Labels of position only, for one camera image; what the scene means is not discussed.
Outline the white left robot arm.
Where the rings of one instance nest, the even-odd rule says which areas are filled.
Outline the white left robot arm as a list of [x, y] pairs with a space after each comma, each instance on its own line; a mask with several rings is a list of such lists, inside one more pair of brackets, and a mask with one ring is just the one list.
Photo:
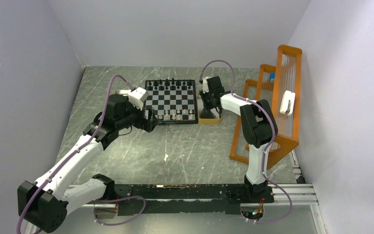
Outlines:
[[39, 231], [51, 233], [82, 205], [94, 200], [108, 203], [117, 198], [114, 180], [102, 174], [92, 176], [73, 189], [69, 186], [94, 157], [119, 137], [121, 130], [135, 127], [151, 132], [155, 128], [158, 119], [153, 110], [149, 110], [147, 116], [143, 110], [148, 95], [142, 88], [127, 95], [108, 95], [103, 111], [86, 127], [67, 155], [35, 182], [20, 184], [17, 191], [18, 233], [23, 220], [38, 227]]

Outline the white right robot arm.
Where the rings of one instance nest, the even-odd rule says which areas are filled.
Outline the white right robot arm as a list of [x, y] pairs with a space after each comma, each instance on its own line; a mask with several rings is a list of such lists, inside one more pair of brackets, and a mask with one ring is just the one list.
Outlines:
[[270, 105], [265, 99], [256, 101], [226, 92], [219, 76], [205, 77], [200, 83], [203, 86], [200, 96], [206, 109], [231, 111], [241, 118], [243, 136], [249, 145], [243, 195], [254, 202], [267, 189], [267, 158], [278, 131]]

